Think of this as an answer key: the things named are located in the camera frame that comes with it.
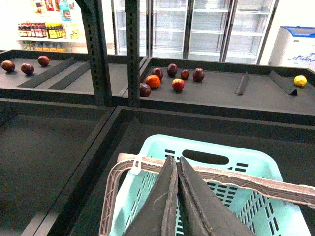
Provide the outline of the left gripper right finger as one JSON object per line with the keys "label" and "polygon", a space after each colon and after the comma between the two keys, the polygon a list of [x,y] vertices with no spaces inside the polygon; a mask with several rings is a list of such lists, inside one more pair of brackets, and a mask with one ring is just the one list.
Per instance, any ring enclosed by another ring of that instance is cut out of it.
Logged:
{"label": "left gripper right finger", "polygon": [[253,236],[181,157],[177,162],[180,216],[186,236]]}

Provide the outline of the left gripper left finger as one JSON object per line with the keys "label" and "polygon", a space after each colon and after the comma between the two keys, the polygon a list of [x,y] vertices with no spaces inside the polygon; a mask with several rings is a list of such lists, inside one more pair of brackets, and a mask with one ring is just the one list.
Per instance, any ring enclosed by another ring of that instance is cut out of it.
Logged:
{"label": "left gripper left finger", "polygon": [[123,235],[175,235],[177,194],[177,164],[173,157],[168,156],[144,205]]}

